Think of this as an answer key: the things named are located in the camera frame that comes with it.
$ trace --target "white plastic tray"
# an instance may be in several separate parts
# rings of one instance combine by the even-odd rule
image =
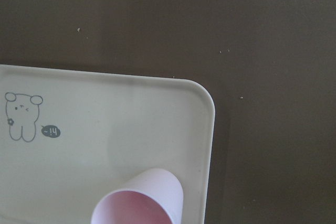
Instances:
[[[0,223],[90,223],[103,195],[160,167],[183,186],[182,223],[202,224],[214,116],[189,80],[0,65]]]

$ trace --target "dark brown surface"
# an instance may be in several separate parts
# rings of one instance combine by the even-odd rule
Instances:
[[[336,0],[0,0],[0,19],[0,63],[202,84],[206,224],[336,223]]]

